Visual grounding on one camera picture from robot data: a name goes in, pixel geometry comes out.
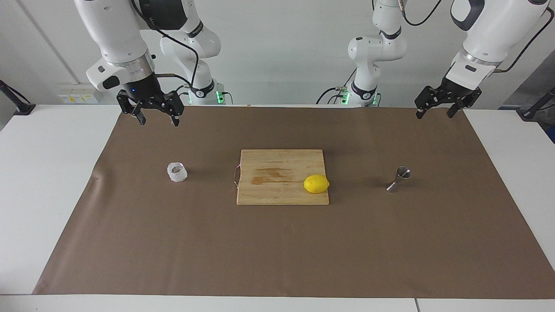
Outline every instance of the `brown tablecloth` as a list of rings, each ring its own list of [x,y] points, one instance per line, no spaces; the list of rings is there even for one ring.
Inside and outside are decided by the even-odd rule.
[[[35,294],[555,298],[463,113],[187,107],[177,128],[145,113],[119,118]],[[270,148],[323,149],[330,205],[237,206],[240,151]],[[400,165],[413,177],[387,193]]]

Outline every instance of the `lemon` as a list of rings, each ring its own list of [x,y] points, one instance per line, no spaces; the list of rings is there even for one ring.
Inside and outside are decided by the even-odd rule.
[[[314,174],[306,178],[302,186],[304,186],[310,193],[318,194],[325,192],[325,190],[327,190],[330,186],[330,182],[325,176],[321,174]]]

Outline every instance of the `black metal pole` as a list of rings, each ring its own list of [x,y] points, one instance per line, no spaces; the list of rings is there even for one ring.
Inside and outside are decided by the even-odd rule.
[[[2,80],[0,80],[0,91],[2,93],[4,93],[4,95],[10,101],[12,101],[13,104],[16,105],[17,111],[15,113],[13,113],[14,115],[27,116],[27,115],[31,114],[31,111],[36,106],[35,104],[27,104],[27,103],[21,101],[15,94],[13,94],[13,92],[10,90],[8,85]]]
[[[547,92],[546,95],[542,96],[542,98],[539,99],[539,101],[537,101],[534,105],[532,105],[532,107],[528,108],[527,110],[517,112],[523,119],[532,119],[534,118],[538,110],[540,110],[545,104],[547,104],[547,102],[553,99],[553,97],[555,97],[555,87]]]

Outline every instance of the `table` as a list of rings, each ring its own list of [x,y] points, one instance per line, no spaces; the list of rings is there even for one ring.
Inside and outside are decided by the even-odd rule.
[[[106,105],[42,105],[27,117],[14,117],[0,132],[0,293],[29,294],[72,213],[119,115]],[[466,110],[472,126],[508,190],[555,267],[555,145],[534,123],[515,112]],[[169,296],[3,296],[0,310],[16,306],[70,306],[92,309],[187,305],[191,310],[244,310],[245,305],[279,310],[416,311],[413,299],[210,298]],[[445,305],[474,311],[555,310],[555,300],[418,300],[420,311]]]

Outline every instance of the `cutting board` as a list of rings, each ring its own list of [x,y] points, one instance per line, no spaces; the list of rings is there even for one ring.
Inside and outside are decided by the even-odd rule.
[[[327,191],[312,194],[302,183],[326,175],[321,149],[244,149],[241,151],[237,205],[328,205]]]

